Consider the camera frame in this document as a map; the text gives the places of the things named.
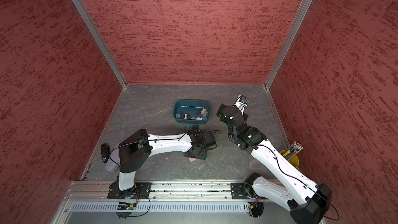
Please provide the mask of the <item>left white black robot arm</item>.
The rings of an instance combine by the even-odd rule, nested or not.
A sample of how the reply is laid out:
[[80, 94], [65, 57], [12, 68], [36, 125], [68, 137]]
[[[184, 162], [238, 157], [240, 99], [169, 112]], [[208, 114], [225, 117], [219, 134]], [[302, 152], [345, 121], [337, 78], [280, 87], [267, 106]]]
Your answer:
[[108, 155], [106, 168], [118, 170], [118, 178], [108, 190], [109, 199], [140, 199], [139, 193], [144, 193], [135, 183], [136, 171], [139, 170], [151, 156], [182, 152], [185, 157], [205, 160], [208, 150], [216, 145], [210, 132], [202, 132], [196, 128], [177, 135], [154, 135], [145, 129], [140, 129], [121, 142]]

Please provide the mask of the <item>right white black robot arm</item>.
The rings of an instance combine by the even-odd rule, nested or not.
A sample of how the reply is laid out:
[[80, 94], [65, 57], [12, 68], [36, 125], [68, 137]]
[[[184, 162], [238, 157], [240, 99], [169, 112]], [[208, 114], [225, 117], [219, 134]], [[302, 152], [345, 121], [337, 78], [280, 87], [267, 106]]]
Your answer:
[[246, 180], [247, 194], [266, 198], [286, 209], [297, 224], [319, 224], [331, 207], [332, 191], [316, 184], [283, 157], [255, 127], [246, 123], [246, 104], [221, 104], [217, 117], [227, 124], [230, 141], [263, 164], [280, 182], [274, 184], [254, 173]]

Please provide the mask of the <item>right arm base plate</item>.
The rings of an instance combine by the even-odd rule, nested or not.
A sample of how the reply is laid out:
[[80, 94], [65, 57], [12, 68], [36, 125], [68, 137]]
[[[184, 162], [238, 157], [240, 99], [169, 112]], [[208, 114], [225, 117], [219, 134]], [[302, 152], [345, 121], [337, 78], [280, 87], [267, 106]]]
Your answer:
[[253, 190], [252, 186], [246, 183], [231, 183], [232, 199], [257, 199], [258, 195]]

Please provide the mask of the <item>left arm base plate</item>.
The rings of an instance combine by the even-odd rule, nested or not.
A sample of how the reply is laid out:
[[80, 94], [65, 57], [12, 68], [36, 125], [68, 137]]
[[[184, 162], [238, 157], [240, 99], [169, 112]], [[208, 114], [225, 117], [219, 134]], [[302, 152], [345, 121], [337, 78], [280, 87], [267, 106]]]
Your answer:
[[108, 199], [145, 199], [151, 191], [151, 183], [135, 183], [134, 186], [127, 190], [119, 189], [119, 182], [113, 182], [108, 189]]

